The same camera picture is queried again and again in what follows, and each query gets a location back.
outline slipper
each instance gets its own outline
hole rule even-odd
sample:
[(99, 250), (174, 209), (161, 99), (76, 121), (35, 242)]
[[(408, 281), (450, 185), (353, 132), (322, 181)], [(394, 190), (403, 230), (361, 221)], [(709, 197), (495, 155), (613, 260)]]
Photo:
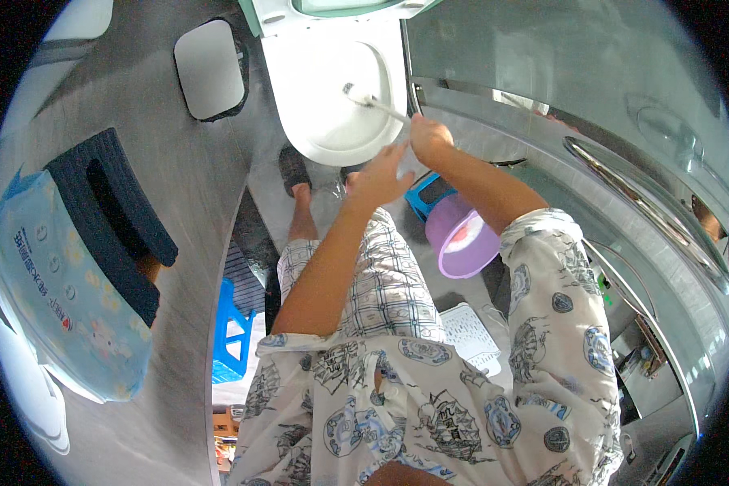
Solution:
[(286, 194), (289, 194), (290, 198), (294, 197), (292, 187), (297, 184), (307, 183), (311, 189), (311, 178), (308, 176), (308, 170), (305, 169), (305, 161), (302, 159), (302, 155), (291, 145), (283, 147), (281, 153), (278, 155), (278, 169), (281, 170), (281, 177), (283, 178), (283, 187), (286, 189)]
[(346, 185), (346, 179), (348, 179), (348, 174), (352, 172), (361, 172), (366, 165), (367, 162), (362, 162), (361, 164), (357, 164), (355, 166), (340, 167), (340, 180), (343, 181), (343, 186)]

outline person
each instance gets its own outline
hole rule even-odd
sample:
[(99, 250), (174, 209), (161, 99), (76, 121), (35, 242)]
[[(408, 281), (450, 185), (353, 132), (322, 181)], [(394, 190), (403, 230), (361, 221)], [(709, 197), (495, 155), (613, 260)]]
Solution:
[(410, 144), (501, 235), (511, 272), (511, 396), (444, 341), (405, 240), (381, 205), (403, 195), (406, 145), (346, 180), (318, 240), (296, 151), (283, 306), (258, 346), (229, 484), (607, 484), (622, 460), (603, 300), (582, 231), (505, 171), (414, 115)]

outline blue plastic stool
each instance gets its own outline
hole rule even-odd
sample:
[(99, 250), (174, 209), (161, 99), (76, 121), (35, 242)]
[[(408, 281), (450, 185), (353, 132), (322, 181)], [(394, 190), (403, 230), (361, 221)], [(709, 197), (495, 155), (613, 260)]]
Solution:
[[(238, 311), (232, 303), (234, 285), (228, 278), (222, 278), (219, 291), (219, 304), (216, 311), (216, 329), (214, 330), (214, 357), (212, 377), (213, 383), (223, 384), (243, 379), (246, 362), (249, 359), (249, 343), (251, 342), (251, 325), (256, 316), (252, 310), (248, 319)], [(227, 337), (227, 322), (232, 319), (243, 329), (237, 336)], [(240, 355), (235, 357), (227, 351), (227, 345), (240, 341)]]
[(428, 175), (424, 175), (424, 178), (419, 179), (418, 184), (414, 185), (411, 189), (408, 189), (408, 192), (405, 193), (405, 200), (408, 201), (410, 208), (414, 210), (416, 216), (418, 216), (418, 219), (422, 222), (427, 222), (427, 216), (430, 211), (432, 211), (441, 199), (456, 193), (456, 189), (451, 188), (443, 194), (440, 194), (440, 197), (433, 200), (431, 203), (424, 202), (421, 197), (419, 197), (419, 193), (429, 184), (433, 183), (439, 176), (440, 174), (436, 172), (429, 172)]

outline person's arm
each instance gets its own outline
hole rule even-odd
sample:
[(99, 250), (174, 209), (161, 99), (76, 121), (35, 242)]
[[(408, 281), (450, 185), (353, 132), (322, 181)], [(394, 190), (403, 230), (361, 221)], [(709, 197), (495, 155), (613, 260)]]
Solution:
[(443, 124), (414, 115), (410, 142), (418, 161), (457, 189), (496, 234), (519, 216), (548, 207), (524, 182), (454, 148), (451, 133)]
[(407, 144), (384, 147), (359, 175), (332, 228), (286, 297), (272, 334), (329, 336), (335, 332), (354, 277), (359, 245), (372, 213), (380, 205), (405, 194), (413, 182), (413, 173), (400, 180), (396, 178), (399, 159), (406, 147)]

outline toilet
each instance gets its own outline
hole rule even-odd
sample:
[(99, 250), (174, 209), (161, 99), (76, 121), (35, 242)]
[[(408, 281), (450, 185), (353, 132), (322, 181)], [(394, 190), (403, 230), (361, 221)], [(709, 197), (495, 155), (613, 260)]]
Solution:
[(283, 131), (304, 156), (328, 166), (371, 159), (402, 122), (343, 94), (346, 83), (400, 113), (407, 108), (399, 20), (431, 0), (240, 0), (262, 42)]

